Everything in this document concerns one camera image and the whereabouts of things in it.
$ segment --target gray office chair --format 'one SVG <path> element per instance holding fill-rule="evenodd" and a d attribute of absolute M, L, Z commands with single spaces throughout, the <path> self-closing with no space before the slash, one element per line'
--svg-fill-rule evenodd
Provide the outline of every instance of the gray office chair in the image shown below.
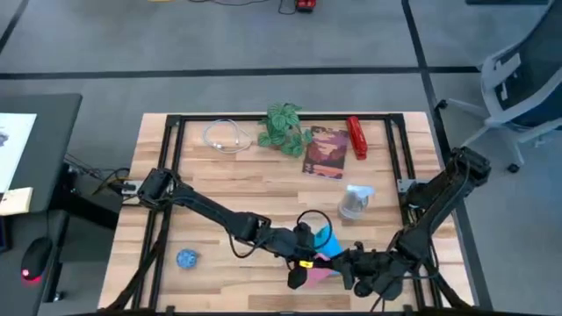
<path fill-rule="evenodd" d="M 456 99 L 454 105 L 481 117 L 484 126 L 468 138 L 467 146 L 490 129 L 501 130 L 514 161 L 508 170 L 524 164 L 519 144 L 562 129 L 562 1 L 553 0 L 529 35 L 521 42 L 487 57 L 480 66 L 480 88 L 486 109 Z"/>

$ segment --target red device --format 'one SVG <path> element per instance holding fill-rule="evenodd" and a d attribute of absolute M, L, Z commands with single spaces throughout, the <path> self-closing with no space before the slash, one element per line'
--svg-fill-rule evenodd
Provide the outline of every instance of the red device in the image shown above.
<path fill-rule="evenodd" d="M 295 8 L 298 12 L 312 13 L 316 6 L 316 0 L 295 0 Z"/>
<path fill-rule="evenodd" d="M 353 150 L 355 150 L 355 156 L 358 160 L 367 159 L 367 140 L 365 140 L 365 135 L 363 135 L 359 118 L 355 116 L 348 117 L 346 123 L 348 125 L 349 137 L 351 138 L 351 145 L 353 145 Z"/>

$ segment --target wooden table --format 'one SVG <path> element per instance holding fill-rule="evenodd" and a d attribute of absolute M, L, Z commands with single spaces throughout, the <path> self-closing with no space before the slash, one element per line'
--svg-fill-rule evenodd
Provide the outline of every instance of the wooden table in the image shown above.
<path fill-rule="evenodd" d="M 143 180 L 156 167 L 167 114 L 145 114 L 134 152 L 131 178 Z M 407 137 L 412 151 L 416 176 L 430 179 L 440 168 L 429 123 L 423 112 L 405 112 Z M 254 135 L 263 129 L 256 122 L 239 122 Z M 366 248 L 384 249 L 394 233 L 401 229 L 400 210 L 385 137 L 380 121 L 362 121 L 369 144 L 366 161 L 356 160 L 349 144 L 343 180 L 327 180 L 301 173 L 302 160 L 269 148 L 252 146 L 239 154 L 221 154 L 202 140 L 208 122 L 188 122 L 182 147 L 179 173 L 195 190 L 234 211 L 256 212 L 272 219 L 274 226 L 293 228 L 295 220 L 308 209 L 323 210 L 334 222 L 335 235 L 342 247 L 362 241 Z M 344 121 L 304 121 L 312 125 L 346 129 Z M 233 145 L 231 126 L 217 126 L 209 138 Z M 172 132 L 170 144 L 175 139 Z M 171 154 L 168 154 L 168 166 Z M 372 185 L 377 193 L 363 217 L 354 222 L 337 217 L 337 204 L 348 183 Z M 99 306 L 110 304 L 137 269 L 148 210 L 124 206 L 119 216 L 112 256 L 105 275 Z M 320 218 L 306 220 L 313 228 L 325 224 Z M 155 225 L 154 237 L 160 229 Z M 459 296 L 472 303 L 458 237 L 452 219 L 446 220 L 434 235 L 441 263 L 441 273 Z M 247 251 L 237 245 L 239 252 Z M 195 269 L 180 269 L 178 251 L 191 248 L 200 253 Z M 331 276 L 314 288 L 291 290 L 286 285 L 287 268 L 282 259 L 265 251 L 256 251 L 247 259 L 231 253 L 224 229 L 185 208 L 172 212 L 166 249 L 158 310 L 174 305 L 181 312 L 234 311 L 368 311 L 376 295 L 357 298 L 343 289 L 339 276 Z M 152 282 L 148 272 L 141 306 L 148 305 Z M 430 303 L 428 285 L 424 284 Z M 386 310 L 402 310 L 404 304 L 415 305 L 411 281 L 405 281 L 403 293 L 386 302 Z"/>

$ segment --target potted plant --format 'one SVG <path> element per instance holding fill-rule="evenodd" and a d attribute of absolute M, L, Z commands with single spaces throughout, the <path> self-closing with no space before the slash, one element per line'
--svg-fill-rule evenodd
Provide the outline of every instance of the potted plant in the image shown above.
<path fill-rule="evenodd" d="M 283 154 L 299 157 L 305 152 L 305 146 L 313 141 L 310 130 L 300 129 L 297 111 L 302 107 L 295 104 L 273 104 L 267 109 L 267 118 L 258 124 L 265 125 L 267 132 L 257 137 L 257 144 L 261 147 L 274 147 Z"/>

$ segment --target blue ball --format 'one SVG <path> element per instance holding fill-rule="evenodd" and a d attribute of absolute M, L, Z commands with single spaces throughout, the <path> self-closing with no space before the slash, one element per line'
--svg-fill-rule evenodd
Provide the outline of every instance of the blue ball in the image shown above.
<path fill-rule="evenodd" d="M 177 253 L 176 262 L 180 268 L 191 269 L 197 265 L 198 254 L 191 249 L 184 249 Z"/>

